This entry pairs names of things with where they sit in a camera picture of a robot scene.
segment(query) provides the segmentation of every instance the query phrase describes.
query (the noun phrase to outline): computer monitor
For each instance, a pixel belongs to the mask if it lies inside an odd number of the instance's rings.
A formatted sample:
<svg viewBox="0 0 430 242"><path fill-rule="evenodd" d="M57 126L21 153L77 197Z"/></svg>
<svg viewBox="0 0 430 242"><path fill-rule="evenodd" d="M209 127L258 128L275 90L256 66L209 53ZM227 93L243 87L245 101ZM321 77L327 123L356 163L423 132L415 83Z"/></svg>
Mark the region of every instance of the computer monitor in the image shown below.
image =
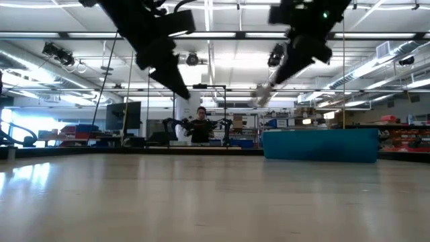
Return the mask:
<svg viewBox="0 0 430 242"><path fill-rule="evenodd" d="M129 102L126 129L140 128L141 102ZM106 107L106 130L121 130L124 125L126 104L111 104Z"/></svg>

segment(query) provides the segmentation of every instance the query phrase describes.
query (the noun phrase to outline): man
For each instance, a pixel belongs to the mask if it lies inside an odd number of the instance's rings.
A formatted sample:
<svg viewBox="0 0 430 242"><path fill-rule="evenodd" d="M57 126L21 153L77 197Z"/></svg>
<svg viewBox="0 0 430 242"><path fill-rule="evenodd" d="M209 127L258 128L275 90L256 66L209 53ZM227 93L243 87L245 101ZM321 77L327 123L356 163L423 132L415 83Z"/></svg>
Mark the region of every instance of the man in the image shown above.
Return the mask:
<svg viewBox="0 0 430 242"><path fill-rule="evenodd" d="M193 145L208 146L209 138L214 138L214 131L206 119L205 107L197 109L197 118L192 120L191 123L193 124L193 130L189 133L192 135L191 143Z"/></svg>

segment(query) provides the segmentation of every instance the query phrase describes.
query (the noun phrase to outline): wall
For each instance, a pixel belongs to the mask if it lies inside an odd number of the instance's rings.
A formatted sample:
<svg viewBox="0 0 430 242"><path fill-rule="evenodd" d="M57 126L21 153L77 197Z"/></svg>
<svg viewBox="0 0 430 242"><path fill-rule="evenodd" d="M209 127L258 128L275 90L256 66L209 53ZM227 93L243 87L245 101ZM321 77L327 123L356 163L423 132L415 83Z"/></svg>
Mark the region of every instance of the wall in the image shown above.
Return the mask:
<svg viewBox="0 0 430 242"><path fill-rule="evenodd" d="M420 101L410 103L408 99L395 99L394 107L387 108L387 101L380 103L380 105L374 106L374 110L365 112L355 112L353 117L350 117L349 121L365 123L379 121L381 116L394 115L400 118L401 122L407 122L406 117L409 114L414 116L422 114L430 114L430 94L423 93L420 95Z"/></svg>

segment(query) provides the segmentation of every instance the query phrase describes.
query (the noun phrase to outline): blue foam block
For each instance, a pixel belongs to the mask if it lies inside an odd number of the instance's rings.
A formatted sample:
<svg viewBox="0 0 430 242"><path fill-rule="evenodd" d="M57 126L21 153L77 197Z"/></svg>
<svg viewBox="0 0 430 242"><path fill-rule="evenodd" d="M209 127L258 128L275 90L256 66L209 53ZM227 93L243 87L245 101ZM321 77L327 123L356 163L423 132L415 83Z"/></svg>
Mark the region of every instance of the blue foam block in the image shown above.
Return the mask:
<svg viewBox="0 0 430 242"><path fill-rule="evenodd" d="M375 163L377 129L264 132L267 159Z"/></svg>

